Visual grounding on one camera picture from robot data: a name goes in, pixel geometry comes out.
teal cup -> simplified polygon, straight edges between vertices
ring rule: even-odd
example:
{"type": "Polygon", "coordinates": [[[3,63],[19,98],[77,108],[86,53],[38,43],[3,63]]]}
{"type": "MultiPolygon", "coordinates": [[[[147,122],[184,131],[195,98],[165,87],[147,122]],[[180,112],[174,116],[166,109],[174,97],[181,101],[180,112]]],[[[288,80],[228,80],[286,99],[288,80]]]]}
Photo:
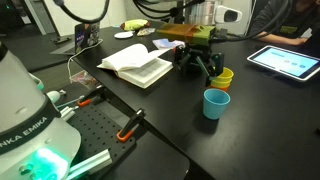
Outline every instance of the teal cup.
{"type": "Polygon", "coordinates": [[[219,119],[230,102],[229,94],[220,89],[207,89],[203,96],[203,114],[211,120],[219,119]]]}

tablet screen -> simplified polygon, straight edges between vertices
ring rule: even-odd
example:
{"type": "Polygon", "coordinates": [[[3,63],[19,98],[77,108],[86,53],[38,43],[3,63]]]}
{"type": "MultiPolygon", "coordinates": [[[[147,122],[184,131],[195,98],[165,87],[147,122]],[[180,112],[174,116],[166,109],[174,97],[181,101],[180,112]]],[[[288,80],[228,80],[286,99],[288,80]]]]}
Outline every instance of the tablet screen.
{"type": "Polygon", "coordinates": [[[284,49],[267,46],[248,58],[279,72],[305,78],[319,68],[319,60],[284,49]]]}

perforated metal plate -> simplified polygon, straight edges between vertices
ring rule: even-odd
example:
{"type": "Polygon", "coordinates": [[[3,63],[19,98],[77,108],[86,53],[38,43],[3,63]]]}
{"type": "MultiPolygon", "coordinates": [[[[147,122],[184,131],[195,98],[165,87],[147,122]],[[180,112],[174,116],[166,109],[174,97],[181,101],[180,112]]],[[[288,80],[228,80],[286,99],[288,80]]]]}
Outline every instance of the perforated metal plate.
{"type": "Polygon", "coordinates": [[[81,134],[81,147],[76,161],[83,161],[95,154],[108,149],[112,164],[98,173],[109,171],[136,144],[134,137],[127,142],[119,142],[116,135],[122,129],[93,105],[87,105],[75,110],[76,114],[68,123],[81,134]]]}

person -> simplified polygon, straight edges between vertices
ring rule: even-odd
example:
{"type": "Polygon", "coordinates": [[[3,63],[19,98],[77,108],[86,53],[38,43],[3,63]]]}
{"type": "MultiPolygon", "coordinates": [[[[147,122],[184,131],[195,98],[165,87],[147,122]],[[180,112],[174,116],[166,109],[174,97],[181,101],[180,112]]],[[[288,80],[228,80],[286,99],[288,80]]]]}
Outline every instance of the person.
{"type": "MultiPolygon", "coordinates": [[[[303,33],[309,28],[311,33],[320,29],[320,0],[291,0],[292,9],[288,17],[279,26],[278,29],[271,34],[259,38],[261,41],[270,43],[279,43],[287,45],[302,45],[307,38],[301,38],[303,33]]],[[[283,5],[283,0],[270,0],[265,8],[260,11],[254,19],[250,29],[250,34],[261,30],[269,23],[275,15],[280,11],[283,5]]],[[[286,13],[277,20],[277,23],[284,18],[286,13]]],[[[272,30],[275,25],[261,32],[259,35],[264,35],[272,30]]]]}

person's hand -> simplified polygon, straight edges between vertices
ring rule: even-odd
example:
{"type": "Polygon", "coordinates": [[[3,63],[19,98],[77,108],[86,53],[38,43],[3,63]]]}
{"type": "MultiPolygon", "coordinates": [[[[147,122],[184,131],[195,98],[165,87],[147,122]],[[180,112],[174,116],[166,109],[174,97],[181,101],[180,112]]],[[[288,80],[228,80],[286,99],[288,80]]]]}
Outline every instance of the person's hand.
{"type": "Polygon", "coordinates": [[[307,40],[308,40],[308,38],[290,39],[289,44],[294,45],[294,46],[300,46],[300,45],[304,44],[307,40]]]}

